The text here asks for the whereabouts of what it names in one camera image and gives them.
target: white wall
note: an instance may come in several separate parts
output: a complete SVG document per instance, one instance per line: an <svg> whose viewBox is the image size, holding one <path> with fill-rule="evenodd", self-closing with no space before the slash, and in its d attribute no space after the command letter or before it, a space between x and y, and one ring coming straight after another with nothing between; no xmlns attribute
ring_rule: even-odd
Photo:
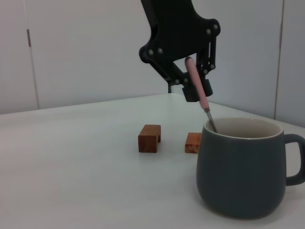
<svg viewBox="0 0 305 229"><path fill-rule="evenodd" d="M305 1L286 0L276 119L305 127Z"/></svg>
<svg viewBox="0 0 305 229"><path fill-rule="evenodd" d="M22 0L0 1L0 114L37 109Z"/></svg>
<svg viewBox="0 0 305 229"><path fill-rule="evenodd" d="M41 108L168 92L140 0L26 0Z"/></svg>
<svg viewBox="0 0 305 229"><path fill-rule="evenodd" d="M25 27L22 1L5 2L19 3L22 21L13 26ZM140 0L26 0L26 3L41 108L167 93L166 82L150 65L142 63L138 55L139 48L150 37ZM222 27L217 42L217 68L208 75L214 90L210 100L273 117L282 0L193 0L193 4L202 17L216 18ZM2 8L1 25L4 17L14 18L6 13L11 10L7 7ZM6 40L11 37L22 38L23 46L16 49L26 51L27 63L23 64L29 73L22 67L11 68L14 72L10 74L17 79L13 87L22 96L8 90L6 97L12 94L15 100L0 105L15 102L23 109L27 104L24 101L29 99L34 106L27 109L36 109L33 82L26 80L32 80L26 33L7 34ZM11 57L8 65L20 65L16 63L18 58L21 56ZM20 72L27 77L19 79ZM4 110L13 112L7 107Z"/></svg>
<svg viewBox="0 0 305 229"><path fill-rule="evenodd" d="M274 118L282 0L193 0L204 18L216 18L216 69L207 77L209 100ZM185 70L184 61L177 65ZM173 92L183 93L181 86Z"/></svg>

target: mug rim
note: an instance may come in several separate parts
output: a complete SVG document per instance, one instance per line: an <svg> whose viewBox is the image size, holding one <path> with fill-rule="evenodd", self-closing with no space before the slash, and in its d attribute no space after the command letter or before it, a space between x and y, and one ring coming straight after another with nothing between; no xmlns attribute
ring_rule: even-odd
<svg viewBox="0 0 305 229"><path fill-rule="evenodd" d="M218 135L218 136L222 136L222 137L227 137L227 138L233 138L233 139L243 139L243 140L261 140L261 139L268 139L268 138L272 138L272 137L276 137L276 136L279 136L280 134L282 134L284 132L283 128L277 124L277 123L274 123L274 122L270 122L270 121L266 121L264 119L258 119L258 118L248 118L248 117L222 117L222 118L216 118L214 119L214 122L217 122L217 120L225 120L225 119L246 119L246 120L256 120L256 121L259 121L259 122L265 122L265 123L268 123L268 124L271 124L271 125L275 125L277 126L280 131L275 134L275 135L272 135L272 136L268 136L268 137L254 137L254 138L248 138L248 137L234 137L234 136L228 136L228 135L222 135L222 134L219 134L219 133L215 133L214 131L211 131L210 129L207 128L207 125L210 123L210 121L206 121L205 124L203 125L203 128L207 131L209 131L210 133L214 134L214 135Z"/></svg>

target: wooden block slot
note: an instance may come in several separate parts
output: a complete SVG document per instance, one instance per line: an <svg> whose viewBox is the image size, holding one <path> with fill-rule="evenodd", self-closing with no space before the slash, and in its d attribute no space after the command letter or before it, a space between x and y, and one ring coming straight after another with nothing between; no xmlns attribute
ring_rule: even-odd
<svg viewBox="0 0 305 229"><path fill-rule="evenodd" d="M157 153L158 142L161 142L161 126L145 125L138 136L140 153Z"/></svg>

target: door hinge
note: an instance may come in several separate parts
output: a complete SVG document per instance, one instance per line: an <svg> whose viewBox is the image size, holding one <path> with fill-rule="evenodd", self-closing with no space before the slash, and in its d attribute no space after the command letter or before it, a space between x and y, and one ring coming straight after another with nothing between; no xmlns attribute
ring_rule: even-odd
<svg viewBox="0 0 305 229"><path fill-rule="evenodd" d="M27 29L27 35L28 35L28 42L29 42L29 47L32 47L32 44L31 44L31 37L30 37L30 30Z"/></svg>

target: mug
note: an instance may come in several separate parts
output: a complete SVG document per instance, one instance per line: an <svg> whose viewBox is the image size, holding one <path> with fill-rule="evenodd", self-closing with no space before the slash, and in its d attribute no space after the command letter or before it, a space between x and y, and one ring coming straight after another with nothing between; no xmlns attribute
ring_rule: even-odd
<svg viewBox="0 0 305 229"><path fill-rule="evenodd" d="M305 181L305 139L284 135L275 123L251 118L215 119L218 133L203 127L197 160L198 191L213 210L233 218L257 219L281 203L285 187ZM297 142L300 172L286 177L285 144Z"/></svg>

